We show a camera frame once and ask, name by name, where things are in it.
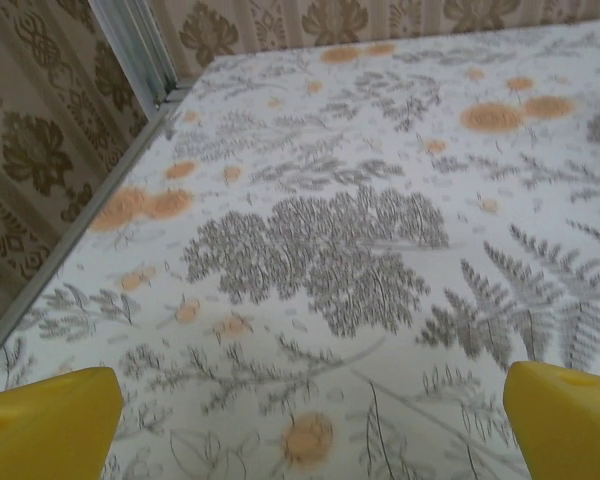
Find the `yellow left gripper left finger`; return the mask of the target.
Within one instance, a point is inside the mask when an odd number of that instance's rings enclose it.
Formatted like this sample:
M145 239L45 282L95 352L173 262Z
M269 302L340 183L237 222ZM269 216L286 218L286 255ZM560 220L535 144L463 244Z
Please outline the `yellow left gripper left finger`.
M123 398L108 367L0 393L0 480L98 479Z

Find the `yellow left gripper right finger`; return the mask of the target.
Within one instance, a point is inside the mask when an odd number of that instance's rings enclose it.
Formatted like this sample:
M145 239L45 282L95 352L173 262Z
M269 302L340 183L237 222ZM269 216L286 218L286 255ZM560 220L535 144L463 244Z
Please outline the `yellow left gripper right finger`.
M600 376L516 362L503 404L533 479L600 480Z

